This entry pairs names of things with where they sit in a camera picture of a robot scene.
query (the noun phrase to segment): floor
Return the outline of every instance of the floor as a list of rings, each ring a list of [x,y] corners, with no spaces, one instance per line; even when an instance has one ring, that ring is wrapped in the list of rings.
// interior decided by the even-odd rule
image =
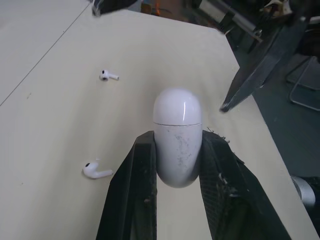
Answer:
[[[214,27],[184,8],[184,4],[184,0],[161,0],[160,7],[168,10],[161,12],[161,16]],[[247,50],[250,44],[251,40],[244,38],[240,48],[234,52],[240,66],[249,60]],[[288,101],[293,85],[285,82],[285,74],[300,60],[297,58],[294,57],[287,68],[253,96],[289,173],[303,177],[320,176],[320,113]],[[307,81],[320,78],[320,69],[316,64],[308,70],[305,78]]]

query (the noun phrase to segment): gray floor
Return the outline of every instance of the gray floor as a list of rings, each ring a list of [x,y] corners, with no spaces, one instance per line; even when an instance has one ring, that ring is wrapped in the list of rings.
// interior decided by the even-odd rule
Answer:
[[[236,51],[235,56],[240,66],[247,64],[248,55],[244,51]],[[295,66],[301,59],[296,56],[287,69],[292,69],[292,65]],[[319,80],[319,66],[314,63],[303,82]],[[304,177],[320,176],[320,112],[288,101],[293,85],[285,81],[287,69],[283,69],[253,96],[289,173]],[[306,94],[315,93],[307,90]]]

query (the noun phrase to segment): table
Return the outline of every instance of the table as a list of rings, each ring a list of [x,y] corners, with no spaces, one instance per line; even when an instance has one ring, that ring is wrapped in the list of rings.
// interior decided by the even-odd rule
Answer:
[[[0,105],[88,6],[85,0],[0,3]]]
[[[230,141],[257,176],[293,240],[318,240],[252,97],[219,112],[239,66],[215,29],[87,8],[0,107],[0,237],[95,239],[111,178],[137,136],[152,130],[153,104],[168,87],[198,95],[203,128]],[[99,80],[102,69],[119,81]],[[211,239],[197,179],[173,189],[157,183],[159,240]]]

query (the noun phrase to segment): earbud stem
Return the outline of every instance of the earbud stem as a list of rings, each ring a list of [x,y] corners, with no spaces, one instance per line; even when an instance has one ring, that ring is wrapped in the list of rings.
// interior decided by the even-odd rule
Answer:
[[[119,76],[109,73],[109,78],[119,80]]]

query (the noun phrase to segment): earbud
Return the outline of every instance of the earbud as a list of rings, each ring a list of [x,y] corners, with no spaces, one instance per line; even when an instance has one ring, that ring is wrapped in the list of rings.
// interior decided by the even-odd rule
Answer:
[[[102,70],[100,73],[100,79],[102,81],[108,81],[108,79],[119,80],[119,76],[109,73],[107,70]]]
[[[99,164],[97,162],[87,163],[83,168],[84,175],[86,175],[91,179],[99,179],[99,178],[110,176],[114,173],[112,170],[96,171],[98,165]]]

